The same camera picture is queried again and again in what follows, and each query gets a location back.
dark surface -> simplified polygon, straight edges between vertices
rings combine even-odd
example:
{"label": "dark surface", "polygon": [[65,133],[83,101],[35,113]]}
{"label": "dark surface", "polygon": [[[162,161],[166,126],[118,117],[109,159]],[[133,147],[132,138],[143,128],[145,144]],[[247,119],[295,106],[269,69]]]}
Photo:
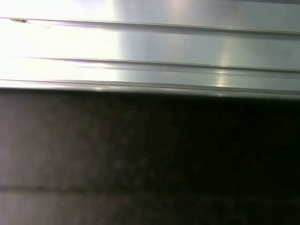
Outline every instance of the dark surface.
{"label": "dark surface", "polygon": [[299,106],[2,90],[1,224],[300,224]]}

shiny metal surface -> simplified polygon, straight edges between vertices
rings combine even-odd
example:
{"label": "shiny metal surface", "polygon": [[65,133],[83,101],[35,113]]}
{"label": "shiny metal surface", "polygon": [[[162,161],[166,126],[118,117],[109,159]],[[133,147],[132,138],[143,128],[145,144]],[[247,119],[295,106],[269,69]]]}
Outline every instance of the shiny metal surface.
{"label": "shiny metal surface", "polygon": [[299,98],[298,73],[163,65],[2,59],[0,87]]}
{"label": "shiny metal surface", "polygon": [[2,87],[300,93],[296,2],[30,0],[13,11],[14,4],[0,3]]}
{"label": "shiny metal surface", "polygon": [[72,21],[110,21],[241,30],[300,32],[297,1],[246,0],[10,0],[0,16]]}
{"label": "shiny metal surface", "polygon": [[11,22],[0,55],[300,70],[300,36]]}

metal shelf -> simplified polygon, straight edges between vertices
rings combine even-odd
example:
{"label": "metal shelf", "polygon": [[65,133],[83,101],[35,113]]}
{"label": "metal shelf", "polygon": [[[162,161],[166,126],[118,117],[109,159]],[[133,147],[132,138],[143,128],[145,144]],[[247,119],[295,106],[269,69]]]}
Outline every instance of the metal shelf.
{"label": "metal shelf", "polygon": [[0,3],[1,87],[249,98],[300,93],[298,4],[90,0],[47,13],[45,6],[59,3],[20,12],[13,2]]}

aluminum rail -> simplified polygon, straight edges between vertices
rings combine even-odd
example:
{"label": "aluminum rail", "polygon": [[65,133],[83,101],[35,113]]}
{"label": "aluminum rail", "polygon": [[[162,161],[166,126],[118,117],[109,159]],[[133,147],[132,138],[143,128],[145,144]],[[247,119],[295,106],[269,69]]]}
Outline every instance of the aluminum rail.
{"label": "aluminum rail", "polygon": [[0,3],[1,87],[300,94],[300,5],[292,1],[71,0],[55,13],[46,8],[56,1],[27,2],[23,9],[36,7],[22,12],[13,2]]}

metal groove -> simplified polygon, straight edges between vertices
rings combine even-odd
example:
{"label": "metal groove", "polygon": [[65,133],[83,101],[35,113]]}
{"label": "metal groove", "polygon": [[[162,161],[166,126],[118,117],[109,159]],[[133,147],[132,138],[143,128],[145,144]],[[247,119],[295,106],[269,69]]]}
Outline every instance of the metal groove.
{"label": "metal groove", "polygon": [[252,30],[237,29],[226,27],[204,27],[192,25],[176,25],[163,23],[138,23],[138,22],[114,22],[114,21],[75,21],[75,20],[42,20],[30,18],[8,18],[0,17],[0,19],[9,19],[28,24],[42,24],[43,26],[66,26],[83,29],[109,29],[109,30],[138,30],[146,32],[160,32],[173,34],[203,34],[205,32],[232,33],[232,34],[249,34],[249,35],[271,35],[294,37],[300,36],[300,32],[280,31],[280,30]]}

